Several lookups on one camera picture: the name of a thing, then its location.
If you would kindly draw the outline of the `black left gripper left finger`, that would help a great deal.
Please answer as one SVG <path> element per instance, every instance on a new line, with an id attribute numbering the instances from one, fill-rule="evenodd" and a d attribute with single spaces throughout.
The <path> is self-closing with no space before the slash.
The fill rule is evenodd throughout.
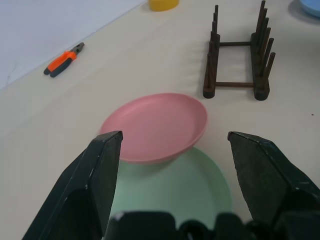
<path id="1" fill-rule="evenodd" d="M 61 173 L 25 240 L 101 240 L 114 200 L 123 133 L 96 136 Z"/>

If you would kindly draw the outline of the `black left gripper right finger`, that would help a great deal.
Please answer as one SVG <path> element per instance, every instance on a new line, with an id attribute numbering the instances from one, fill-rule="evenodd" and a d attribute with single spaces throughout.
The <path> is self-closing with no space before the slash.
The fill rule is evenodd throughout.
<path id="1" fill-rule="evenodd" d="M 238 183 L 252 218 L 271 226 L 291 211 L 319 211 L 320 189 L 268 139 L 231 131 Z"/>

